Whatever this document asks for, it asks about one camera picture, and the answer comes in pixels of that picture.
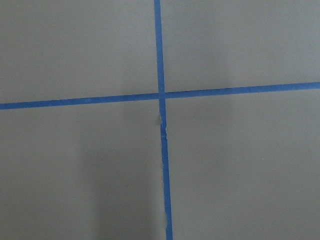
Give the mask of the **blue tape lengthwise strip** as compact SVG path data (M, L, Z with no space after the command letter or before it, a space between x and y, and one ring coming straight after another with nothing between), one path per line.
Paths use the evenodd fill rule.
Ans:
M166 234L167 240L172 240L173 225L172 225L171 189L170 189L169 152L168 152L168 138L167 138L166 89L165 89L165 72L164 72L164 57L163 57L161 2L159 0L155 0L153 4L154 4L154 24L155 24L155 43L156 43L156 62L157 62L158 103L159 103L159 115L160 115L160 141L161 141L163 197L164 197L164 212L165 212L165 234Z

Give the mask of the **blue tape crosswise strip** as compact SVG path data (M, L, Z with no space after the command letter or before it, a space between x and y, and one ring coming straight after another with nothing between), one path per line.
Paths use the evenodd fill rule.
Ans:
M288 83L288 84L242 86L242 87L217 88L217 89L172 91L172 92L165 92L165 93L141 93L141 94L129 94L129 95L11 102L11 103L2 103L0 105L0 109L15 110L15 109L29 109L29 108L46 108L46 107L60 107L60 106L73 106L73 105L149 101L149 100L158 100L160 97L165 97L167 99L178 99L178 98L207 97L207 96L313 90L313 89L319 89L319 88L320 88L320 83L317 81L317 82L305 82L305 83Z

